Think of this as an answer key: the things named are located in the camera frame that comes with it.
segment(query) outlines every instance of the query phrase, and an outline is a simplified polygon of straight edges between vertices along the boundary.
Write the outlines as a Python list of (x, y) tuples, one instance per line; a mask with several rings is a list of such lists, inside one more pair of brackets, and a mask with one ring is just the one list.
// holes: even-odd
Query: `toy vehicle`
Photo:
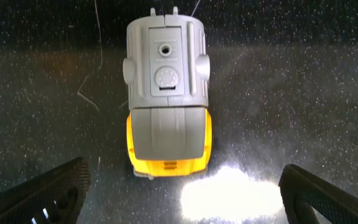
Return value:
[(211, 156), (209, 57), (203, 24), (190, 16), (156, 16), (127, 27), (128, 155), (139, 177), (206, 172)]

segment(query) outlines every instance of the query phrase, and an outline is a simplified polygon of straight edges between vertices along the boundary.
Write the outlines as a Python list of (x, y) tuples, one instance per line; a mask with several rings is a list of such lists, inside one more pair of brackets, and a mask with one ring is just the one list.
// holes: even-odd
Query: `black countertop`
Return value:
[[(293, 163), (358, 197), (358, 1), (203, 1), (213, 154), (204, 176), (134, 177), (126, 25), (196, 1), (0, 1), (0, 191), (82, 156), (78, 223), (286, 223)], [(97, 111), (76, 94), (82, 93)]]

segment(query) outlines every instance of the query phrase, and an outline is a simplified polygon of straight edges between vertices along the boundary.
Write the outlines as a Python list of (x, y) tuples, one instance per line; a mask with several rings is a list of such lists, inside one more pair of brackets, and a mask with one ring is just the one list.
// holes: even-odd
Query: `yellow part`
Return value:
[(146, 161), (136, 159), (134, 139), (132, 136), (131, 114), (127, 118), (127, 146), (128, 155), (136, 172), (148, 174), (153, 177), (169, 177), (189, 175), (207, 168), (212, 148), (212, 120), (211, 115), (205, 109), (205, 138), (203, 156), (197, 159), (184, 159), (177, 161)]

